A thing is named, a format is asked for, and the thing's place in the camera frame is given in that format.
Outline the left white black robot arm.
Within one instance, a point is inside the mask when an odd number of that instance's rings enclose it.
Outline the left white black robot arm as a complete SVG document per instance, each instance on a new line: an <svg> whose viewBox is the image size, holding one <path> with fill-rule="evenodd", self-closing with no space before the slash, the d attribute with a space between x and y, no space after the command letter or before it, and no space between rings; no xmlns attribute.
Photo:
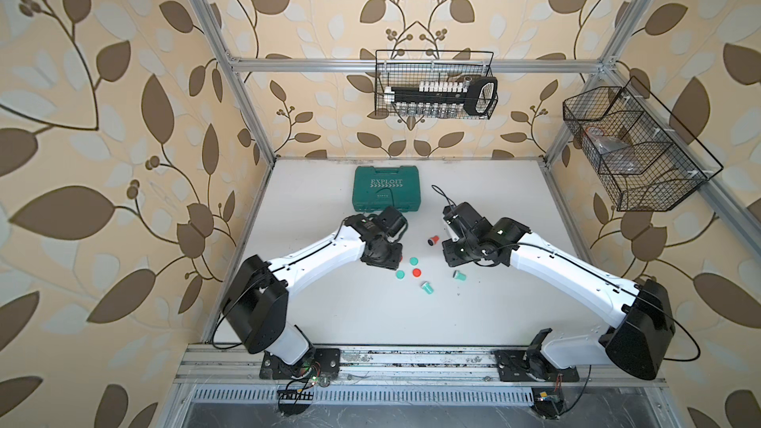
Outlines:
<svg viewBox="0 0 761 428"><path fill-rule="evenodd" d="M290 255L269 261L247 257L223 297L215 325L228 325L238 340L220 344L211 338L210 344L217 350L242 347L250 354L263 353L271 364L265 380L336 376L338 360L320 355L289 322L289 303L321 277L355 262L397 271L407 228L404 216L390 206L379 214L346 217L330 235Z"/></svg>

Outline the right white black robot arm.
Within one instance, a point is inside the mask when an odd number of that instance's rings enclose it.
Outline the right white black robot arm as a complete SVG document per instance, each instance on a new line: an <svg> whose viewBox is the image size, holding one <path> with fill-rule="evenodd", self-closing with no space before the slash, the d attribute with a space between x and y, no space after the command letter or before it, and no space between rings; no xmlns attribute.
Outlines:
<svg viewBox="0 0 761 428"><path fill-rule="evenodd" d="M576 336L540 330L515 363L517 370L535 380L574 380L578 366L615 366L638 380L656 379L676 333L663 285L610 275L511 218L491 224L483 217L446 216L443 222L450 234L442 244L449 267L489 262L530 273L606 323Z"/></svg>

